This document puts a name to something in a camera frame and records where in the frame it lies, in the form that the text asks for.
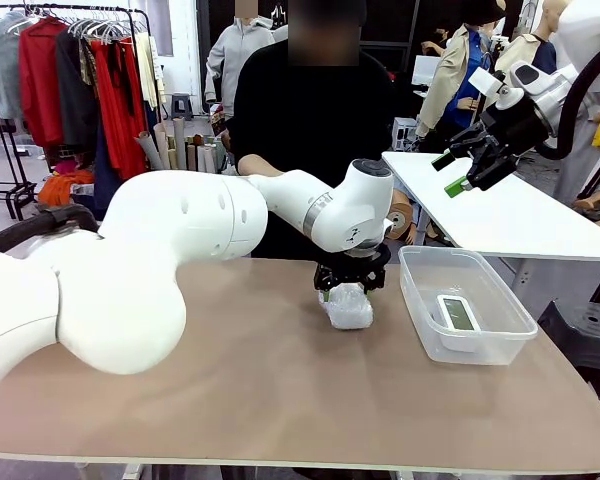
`brown tabletop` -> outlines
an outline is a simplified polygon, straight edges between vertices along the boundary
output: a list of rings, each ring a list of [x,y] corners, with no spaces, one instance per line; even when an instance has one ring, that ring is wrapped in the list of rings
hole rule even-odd
[[[423,350],[399,270],[375,323],[333,330],[314,265],[237,260],[178,274],[187,328],[144,374],[97,372],[61,346],[0,384],[0,456],[437,471],[600,471],[600,403],[541,334],[509,367]]]

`black cable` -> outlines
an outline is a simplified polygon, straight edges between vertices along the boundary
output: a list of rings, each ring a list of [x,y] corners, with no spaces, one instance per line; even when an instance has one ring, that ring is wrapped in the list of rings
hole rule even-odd
[[[549,147],[546,143],[536,146],[536,152],[549,160],[562,160],[571,153],[576,128],[578,110],[589,91],[589,87],[600,75],[600,52],[582,70],[564,102],[560,126],[558,127],[558,147]]]
[[[0,232],[0,252],[6,253],[30,238],[54,232],[69,222],[75,222],[82,230],[94,233],[98,231],[98,223],[93,214],[82,205],[44,210],[40,215]]]

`storage bin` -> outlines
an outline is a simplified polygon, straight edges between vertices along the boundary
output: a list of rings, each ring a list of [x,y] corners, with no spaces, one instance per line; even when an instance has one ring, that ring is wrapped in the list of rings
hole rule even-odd
[[[509,365],[538,335],[538,324],[481,255],[457,248],[404,247],[399,256],[402,293],[432,360]],[[448,328],[440,295],[464,298],[479,330]]]

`gray plastic stool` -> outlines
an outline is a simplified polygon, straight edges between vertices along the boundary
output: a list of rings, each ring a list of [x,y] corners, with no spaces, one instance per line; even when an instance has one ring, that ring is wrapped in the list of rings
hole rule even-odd
[[[186,93],[174,93],[171,96],[171,118],[193,120],[191,99]]]
[[[600,304],[549,304],[538,325],[547,333],[600,398]]]

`device screen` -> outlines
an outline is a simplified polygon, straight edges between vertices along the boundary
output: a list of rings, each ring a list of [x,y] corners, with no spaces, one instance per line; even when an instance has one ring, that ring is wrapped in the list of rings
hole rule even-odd
[[[467,311],[461,301],[445,299],[444,304],[449,312],[451,323],[453,323],[453,326],[456,327],[456,329],[473,330],[469,315],[467,315]]]

